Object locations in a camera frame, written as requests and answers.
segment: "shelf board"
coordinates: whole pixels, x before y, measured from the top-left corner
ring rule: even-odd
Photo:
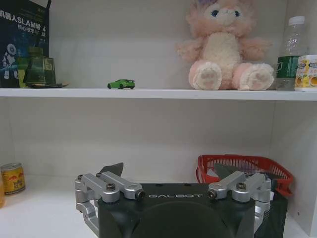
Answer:
[[[255,101],[317,101],[317,92],[282,91],[197,91],[181,89],[109,90],[88,88],[21,89],[1,88],[0,97],[35,98],[143,98],[143,99],[212,99]]]
[[[6,197],[0,209],[1,237],[96,237],[76,211],[74,178],[27,176],[26,184],[24,192]],[[309,238],[289,215],[284,237]]]

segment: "book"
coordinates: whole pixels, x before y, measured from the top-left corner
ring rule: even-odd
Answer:
[[[44,21],[45,7],[29,0],[0,2],[0,87],[19,87],[17,58],[28,57]],[[49,20],[44,26],[39,47],[49,56]]]

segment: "white tabletop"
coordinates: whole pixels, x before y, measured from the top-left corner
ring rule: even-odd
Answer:
[[[0,209],[4,238],[96,238],[75,208],[74,178],[27,176],[27,189]],[[290,217],[285,238],[309,238]]]

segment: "plastic basket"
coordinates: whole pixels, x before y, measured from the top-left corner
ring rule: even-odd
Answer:
[[[213,183],[220,181],[218,177],[207,175],[208,170],[211,169],[214,171],[215,163],[236,166],[241,171],[249,174],[255,173],[256,171],[263,171],[282,177],[276,179],[277,186],[275,190],[283,196],[292,196],[289,185],[294,180],[293,175],[279,163],[271,159],[241,155],[201,155],[198,158],[198,167],[196,169],[196,176],[199,183]]]

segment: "metal clamp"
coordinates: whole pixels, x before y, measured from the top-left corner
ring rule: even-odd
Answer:
[[[129,182],[111,172],[100,174],[100,179],[116,184],[127,199],[140,200],[145,197],[143,188],[139,183]]]
[[[220,182],[209,185],[208,195],[211,199],[224,199],[228,191],[232,191],[232,198],[237,202],[256,201],[255,227],[256,232],[261,226],[264,212],[270,210],[271,180],[263,174],[254,174],[246,179],[243,172],[236,171]]]
[[[120,199],[120,191],[127,199],[140,200],[145,197],[138,183],[131,183],[111,172],[80,175],[75,180],[76,209],[83,213],[86,225],[99,236],[99,222],[96,209],[91,200],[102,198],[105,203],[114,203]]]

